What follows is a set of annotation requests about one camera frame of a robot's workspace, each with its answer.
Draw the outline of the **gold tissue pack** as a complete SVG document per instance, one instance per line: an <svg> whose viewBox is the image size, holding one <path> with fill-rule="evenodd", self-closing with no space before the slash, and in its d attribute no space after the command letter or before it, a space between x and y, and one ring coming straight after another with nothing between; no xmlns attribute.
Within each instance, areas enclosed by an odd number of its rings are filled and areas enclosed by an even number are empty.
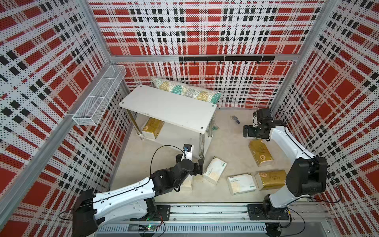
<svg viewBox="0 0 379 237"><path fill-rule="evenodd" d="M270 166L273 164L273 157L270 154L263 140L250 141L249 149L258 167Z"/></svg>
<svg viewBox="0 0 379 237"><path fill-rule="evenodd" d="M285 170L260 171L255 175L257 187L260 191L280 189L286 184Z"/></svg>
<svg viewBox="0 0 379 237"><path fill-rule="evenodd" d="M163 128L163 125L164 125L164 121L154 119L154 118L149 118L142 130L142 135L145 138L155 140L157 139L161 129Z"/></svg>

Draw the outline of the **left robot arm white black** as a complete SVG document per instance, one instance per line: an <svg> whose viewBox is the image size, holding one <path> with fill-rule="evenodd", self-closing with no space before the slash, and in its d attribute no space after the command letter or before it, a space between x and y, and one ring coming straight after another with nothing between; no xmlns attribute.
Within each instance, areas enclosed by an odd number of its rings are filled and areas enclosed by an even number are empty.
<svg viewBox="0 0 379 237"><path fill-rule="evenodd" d="M83 191L73 207L74 237L87 237L99 227L123 219L141 219L158 212L154 198L180 191L180 186L190 175L203 173L204 160L197 163L184 158L167 169L155 171L149 177L123 188L104 193Z"/></svg>

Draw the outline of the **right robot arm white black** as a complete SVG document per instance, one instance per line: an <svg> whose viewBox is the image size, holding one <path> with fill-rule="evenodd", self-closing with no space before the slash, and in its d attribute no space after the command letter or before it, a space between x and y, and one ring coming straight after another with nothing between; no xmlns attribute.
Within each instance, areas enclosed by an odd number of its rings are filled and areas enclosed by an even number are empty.
<svg viewBox="0 0 379 237"><path fill-rule="evenodd" d="M262 212L265 218L276 220L283 217L287 220L284 212L288 205L301 198L325 191L328 166L326 159L306 150L287 131L286 126L245 125L243 136L274 141L291 161L291 168L286 175L286 184L276 193L264 198Z"/></svg>

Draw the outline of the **white tissue pack middle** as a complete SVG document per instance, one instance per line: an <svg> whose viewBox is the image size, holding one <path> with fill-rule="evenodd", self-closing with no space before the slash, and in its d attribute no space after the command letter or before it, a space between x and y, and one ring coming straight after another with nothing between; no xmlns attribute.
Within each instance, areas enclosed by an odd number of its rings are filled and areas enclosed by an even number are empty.
<svg viewBox="0 0 379 237"><path fill-rule="evenodd" d="M214 157L202 176L205 180L216 185L226 166L226 162L217 157Z"/></svg>

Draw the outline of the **white tissue pack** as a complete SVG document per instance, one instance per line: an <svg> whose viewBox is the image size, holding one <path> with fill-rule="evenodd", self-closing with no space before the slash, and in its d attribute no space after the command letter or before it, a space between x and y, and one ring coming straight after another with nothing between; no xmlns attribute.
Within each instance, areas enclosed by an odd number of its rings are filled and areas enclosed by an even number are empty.
<svg viewBox="0 0 379 237"><path fill-rule="evenodd" d="M180 186L180 190L192 191L193 189L193 176L189 175Z"/></svg>
<svg viewBox="0 0 379 237"><path fill-rule="evenodd" d="M227 177L230 194L237 195L256 191L257 187L251 174L240 174Z"/></svg>
<svg viewBox="0 0 379 237"><path fill-rule="evenodd" d="M226 162L217 157L214 157L202 176L205 180L216 185L226 166Z"/></svg>

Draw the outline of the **white tissue pack left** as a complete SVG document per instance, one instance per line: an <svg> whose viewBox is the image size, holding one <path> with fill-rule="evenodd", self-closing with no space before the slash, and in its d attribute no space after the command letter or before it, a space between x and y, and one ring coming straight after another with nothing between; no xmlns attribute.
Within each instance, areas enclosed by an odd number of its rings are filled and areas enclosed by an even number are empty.
<svg viewBox="0 0 379 237"><path fill-rule="evenodd" d="M193 176L189 175L180 186L180 190L192 191L193 189Z"/></svg>

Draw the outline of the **white two-tier shelf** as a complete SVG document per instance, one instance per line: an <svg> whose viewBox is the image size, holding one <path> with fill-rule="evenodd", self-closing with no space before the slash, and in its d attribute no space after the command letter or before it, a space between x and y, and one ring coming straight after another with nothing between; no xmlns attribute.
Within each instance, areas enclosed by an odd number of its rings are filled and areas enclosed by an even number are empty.
<svg viewBox="0 0 379 237"><path fill-rule="evenodd" d="M195 158L205 157L212 141L212 119L217 108L215 104L139 85L119 105L129 114L135 112L164 122L157 138L153 138L144 135L143 127L132 119L140 139L178 148L191 144Z"/></svg>

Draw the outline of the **white tissue pack right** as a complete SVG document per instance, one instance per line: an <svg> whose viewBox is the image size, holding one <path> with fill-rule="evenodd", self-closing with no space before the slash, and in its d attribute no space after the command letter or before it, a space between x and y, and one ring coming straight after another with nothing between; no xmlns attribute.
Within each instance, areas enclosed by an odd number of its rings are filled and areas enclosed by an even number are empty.
<svg viewBox="0 0 379 237"><path fill-rule="evenodd" d="M237 195L256 191L257 187L251 174L240 174L227 177L230 194Z"/></svg>

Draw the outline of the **small floor debris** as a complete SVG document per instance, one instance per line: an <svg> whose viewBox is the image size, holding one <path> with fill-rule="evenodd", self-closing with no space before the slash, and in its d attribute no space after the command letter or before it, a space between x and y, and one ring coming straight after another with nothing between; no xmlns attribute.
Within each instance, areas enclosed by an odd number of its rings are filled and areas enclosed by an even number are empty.
<svg viewBox="0 0 379 237"><path fill-rule="evenodd" d="M232 119L233 121L235 121L237 124L240 124L240 121L239 121L238 117L236 117L236 116L231 116L231 119Z"/></svg>

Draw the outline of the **small green circuit board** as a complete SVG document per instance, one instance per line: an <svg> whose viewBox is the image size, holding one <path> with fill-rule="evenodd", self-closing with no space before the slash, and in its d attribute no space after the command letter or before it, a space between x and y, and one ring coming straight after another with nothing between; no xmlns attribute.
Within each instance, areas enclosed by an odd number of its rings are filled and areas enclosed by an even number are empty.
<svg viewBox="0 0 379 237"><path fill-rule="evenodd" d="M153 224L148 224L148 225L139 225L139 232L155 232L160 225L153 225Z"/></svg>

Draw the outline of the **geometric patterned pillow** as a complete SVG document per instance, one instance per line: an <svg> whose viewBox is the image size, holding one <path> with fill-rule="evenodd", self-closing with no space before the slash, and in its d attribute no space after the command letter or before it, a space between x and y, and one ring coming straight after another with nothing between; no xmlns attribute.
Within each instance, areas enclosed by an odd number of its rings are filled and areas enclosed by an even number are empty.
<svg viewBox="0 0 379 237"><path fill-rule="evenodd" d="M217 104L222 96L220 92L202 87L193 87L177 81L159 78L152 78L151 81L157 89L212 104Z"/></svg>

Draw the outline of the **black wall hook rail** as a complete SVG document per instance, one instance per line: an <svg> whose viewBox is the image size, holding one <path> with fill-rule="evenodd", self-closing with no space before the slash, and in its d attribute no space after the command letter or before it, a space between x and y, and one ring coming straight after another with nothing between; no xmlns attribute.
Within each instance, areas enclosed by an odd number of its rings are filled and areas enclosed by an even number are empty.
<svg viewBox="0 0 379 237"><path fill-rule="evenodd" d="M181 56L179 57L180 62L237 62L237 61L268 61L273 62L275 56Z"/></svg>

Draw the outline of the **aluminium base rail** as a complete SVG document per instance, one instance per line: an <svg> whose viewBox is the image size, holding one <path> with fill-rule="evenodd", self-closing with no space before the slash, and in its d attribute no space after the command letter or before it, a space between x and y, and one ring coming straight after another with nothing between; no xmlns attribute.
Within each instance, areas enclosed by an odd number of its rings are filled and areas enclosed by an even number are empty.
<svg viewBox="0 0 379 237"><path fill-rule="evenodd" d="M94 237L338 237L326 208L316 202L295 202L276 220L263 216L253 203L165 203L163 221L118 221L106 224ZM139 232L139 225L160 225Z"/></svg>

